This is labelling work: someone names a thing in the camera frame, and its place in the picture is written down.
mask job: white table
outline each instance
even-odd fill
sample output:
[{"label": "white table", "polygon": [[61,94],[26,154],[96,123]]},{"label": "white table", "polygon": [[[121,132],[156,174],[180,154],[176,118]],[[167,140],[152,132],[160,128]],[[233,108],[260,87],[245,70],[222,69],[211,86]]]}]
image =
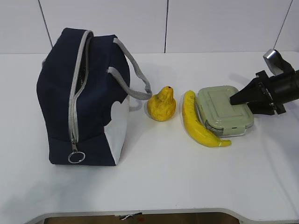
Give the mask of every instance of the white table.
[{"label": "white table", "polygon": [[[299,69],[299,53],[283,52]],[[116,167],[55,166],[48,161],[36,81],[46,55],[0,55],[0,223],[54,216],[225,212],[243,221],[299,219],[299,102],[280,116],[255,116],[227,148],[193,141],[177,111],[166,122],[131,100],[128,134]],[[136,54],[154,93],[233,85],[267,66],[263,52]],[[133,74],[132,87],[143,85]]]}]

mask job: gray handle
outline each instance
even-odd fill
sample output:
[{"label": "gray handle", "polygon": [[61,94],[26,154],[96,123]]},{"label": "gray handle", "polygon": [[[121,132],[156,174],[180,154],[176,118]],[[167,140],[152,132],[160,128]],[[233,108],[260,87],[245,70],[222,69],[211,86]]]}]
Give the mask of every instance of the gray handle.
[{"label": "gray handle", "polygon": [[128,87],[128,85],[126,84],[126,82],[123,80],[121,74],[119,73],[119,71],[116,68],[109,67],[107,73],[110,73],[115,78],[115,80],[119,83],[119,85],[124,89],[124,91],[128,95],[130,95],[130,96],[132,96],[136,99],[140,99],[140,100],[150,99],[153,95],[152,92],[151,92],[151,89],[150,89],[150,83],[147,80],[147,78],[144,76],[142,71],[140,70],[139,65],[137,64],[137,62],[135,61],[133,56],[130,54],[128,49],[125,47],[125,45],[123,45],[123,43],[119,39],[114,38],[113,43],[116,43],[120,47],[120,49],[122,50],[124,55],[132,63],[132,65],[134,67],[135,74],[137,75],[138,78],[142,79],[142,81],[145,83],[145,88],[144,89],[145,89],[146,93],[130,89]]}]

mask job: glass food container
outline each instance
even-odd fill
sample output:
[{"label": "glass food container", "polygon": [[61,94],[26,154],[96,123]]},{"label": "glass food container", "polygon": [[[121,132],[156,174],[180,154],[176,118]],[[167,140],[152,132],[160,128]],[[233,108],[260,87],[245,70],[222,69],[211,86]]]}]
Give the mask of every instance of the glass food container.
[{"label": "glass food container", "polygon": [[204,126],[218,137],[243,135],[253,126],[254,116],[247,104],[230,104],[229,98],[237,92],[235,87],[228,85],[208,87],[198,92],[198,115]]}]

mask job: insulated bag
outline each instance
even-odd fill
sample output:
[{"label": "insulated bag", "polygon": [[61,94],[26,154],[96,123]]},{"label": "insulated bag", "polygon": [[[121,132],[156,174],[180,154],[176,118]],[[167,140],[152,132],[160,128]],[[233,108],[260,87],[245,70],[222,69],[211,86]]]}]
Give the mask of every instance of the insulated bag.
[{"label": "insulated bag", "polygon": [[[130,89],[130,71],[145,91]],[[152,96],[137,62],[115,35],[65,28],[43,62],[37,96],[52,164],[115,166],[125,140],[129,95]]]}]

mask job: white wall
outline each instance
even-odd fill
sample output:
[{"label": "white wall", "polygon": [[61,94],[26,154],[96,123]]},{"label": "white wall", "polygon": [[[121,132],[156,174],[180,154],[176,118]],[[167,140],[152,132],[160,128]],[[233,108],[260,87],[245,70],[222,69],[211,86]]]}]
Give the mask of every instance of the white wall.
[{"label": "white wall", "polygon": [[65,27],[116,34],[133,53],[164,52],[167,0],[41,0],[52,42]]},{"label": "white wall", "polygon": [[291,0],[169,0],[166,52],[267,51]]},{"label": "white wall", "polygon": [[[167,0],[40,2],[53,43],[72,27],[116,34],[132,53],[267,51],[276,40],[299,51],[299,0],[169,0],[168,14]],[[2,0],[0,29],[0,54],[50,51],[38,0]]]},{"label": "white wall", "polygon": [[0,54],[50,51],[37,0],[1,0],[0,30]]},{"label": "white wall", "polygon": [[276,49],[299,52],[299,0],[293,0],[279,35]]}]

